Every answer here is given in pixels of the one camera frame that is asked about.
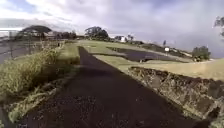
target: roof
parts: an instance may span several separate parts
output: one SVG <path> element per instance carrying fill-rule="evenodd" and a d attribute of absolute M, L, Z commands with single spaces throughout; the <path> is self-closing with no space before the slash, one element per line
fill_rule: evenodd
<path fill-rule="evenodd" d="M 27 27 L 25 29 L 23 29 L 21 32 L 30 32 L 30 31 L 37 31 L 39 33 L 48 33 L 50 31 L 52 31 L 50 28 L 46 27 L 46 26 L 41 26 L 41 25 L 32 25 L 30 27 Z"/>

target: dirt embankment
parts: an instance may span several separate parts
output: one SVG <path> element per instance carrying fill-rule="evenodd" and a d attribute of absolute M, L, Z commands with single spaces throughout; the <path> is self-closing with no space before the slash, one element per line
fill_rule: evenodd
<path fill-rule="evenodd" d="M 224 115 L 224 83 L 212 79 L 191 78 L 166 71 L 131 67 L 129 72 L 169 100 L 185 110 L 205 118 L 215 107 L 220 106 L 220 116 Z"/>

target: fence post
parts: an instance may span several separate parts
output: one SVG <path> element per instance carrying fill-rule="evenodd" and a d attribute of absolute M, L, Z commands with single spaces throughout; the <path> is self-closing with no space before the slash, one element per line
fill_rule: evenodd
<path fill-rule="evenodd" d="M 31 35 L 30 35 L 30 34 L 29 34 L 28 43 L 29 43 L 29 44 L 28 44 L 28 45 L 29 45 L 29 48 L 28 48 L 28 49 L 29 49 L 29 54 L 31 54 L 31 49 L 30 49 L 30 47 L 31 47 L 31 46 L 30 46 L 30 45 L 31 45 L 31 44 L 30 44 L 30 43 L 31 43 Z"/>
<path fill-rule="evenodd" d="M 13 54 L 12 54 L 12 52 L 13 52 L 13 44 L 12 44 L 12 32 L 11 31 L 9 31 L 9 47 L 10 47 L 11 58 L 14 59 L 13 58 Z"/>

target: dry grass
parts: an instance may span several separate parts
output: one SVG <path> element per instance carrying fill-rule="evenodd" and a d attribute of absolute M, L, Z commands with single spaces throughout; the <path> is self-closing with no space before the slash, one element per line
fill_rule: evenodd
<path fill-rule="evenodd" d="M 144 68 L 169 71 L 190 77 L 224 80 L 224 59 L 199 62 L 199 63 L 175 63 L 175 64 L 139 64 Z"/>
<path fill-rule="evenodd" d="M 66 44 L 1 65 L 0 100 L 8 110 L 10 120 L 18 121 L 54 94 L 65 75 L 76 71 L 75 64 L 79 64 L 78 49 L 74 44 Z"/>

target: asphalt road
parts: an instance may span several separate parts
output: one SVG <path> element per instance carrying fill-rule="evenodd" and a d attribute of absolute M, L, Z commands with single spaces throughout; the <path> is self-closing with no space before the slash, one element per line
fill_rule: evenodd
<path fill-rule="evenodd" d="M 28 128 L 192 128 L 195 121 L 83 47 L 78 76 L 18 125 Z"/>
<path fill-rule="evenodd" d="M 177 60 L 175 58 L 171 58 L 169 56 L 160 55 L 154 52 L 149 51 L 138 51 L 133 49 L 124 49 L 124 48 L 112 48 L 107 47 L 110 50 L 113 50 L 115 52 L 123 53 L 126 55 L 126 59 L 130 61 L 139 62 L 140 60 L 162 60 L 162 61 L 175 61 L 175 62 L 182 62 L 180 60 Z"/>

